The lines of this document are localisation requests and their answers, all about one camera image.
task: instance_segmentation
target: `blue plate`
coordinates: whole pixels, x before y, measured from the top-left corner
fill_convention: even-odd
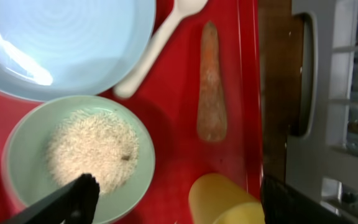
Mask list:
[[[137,63],[154,19],[155,0],[0,0],[0,91],[101,93]]]

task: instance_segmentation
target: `yellow cylindrical object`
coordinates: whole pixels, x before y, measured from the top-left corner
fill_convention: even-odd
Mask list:
[[[206,174],[191,186],[189,206],[194,224],[262,224],[260,202],[227,177]]]

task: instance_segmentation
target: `rice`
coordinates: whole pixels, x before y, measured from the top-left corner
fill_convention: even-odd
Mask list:
[[[110,111],[72,112],[52,133],[47,146],[48,169],[59,185],[90,173],[99,182],[101,195],[128,180],[138,155],[134,129]]]

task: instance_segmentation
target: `white spoon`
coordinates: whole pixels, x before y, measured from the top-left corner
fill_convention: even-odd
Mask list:
[[[175,0],[171,14],[153,35],[137,65],[114,86],[116,96],[130,98],[136,92],[180,21],[200,12],[207,2],[208,0]]]

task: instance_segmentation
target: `carrot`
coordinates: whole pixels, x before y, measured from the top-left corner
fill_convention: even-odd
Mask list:
[[[201,38],[200,98],[197,133],[205,141],[222,141],[227,132],[227,115],[219,67],[218,31],[212,22]]]

